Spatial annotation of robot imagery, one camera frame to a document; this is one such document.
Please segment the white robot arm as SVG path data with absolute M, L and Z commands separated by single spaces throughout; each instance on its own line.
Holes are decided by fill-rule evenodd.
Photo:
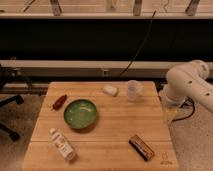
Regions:
M 189 97 L 213 113 L 213 85 L 206 81 L 209 73 L 208 65 L 202 60 L 169 69 L 167 84 L 160 94 L 163 105 L 167 108 L 179 107 Z

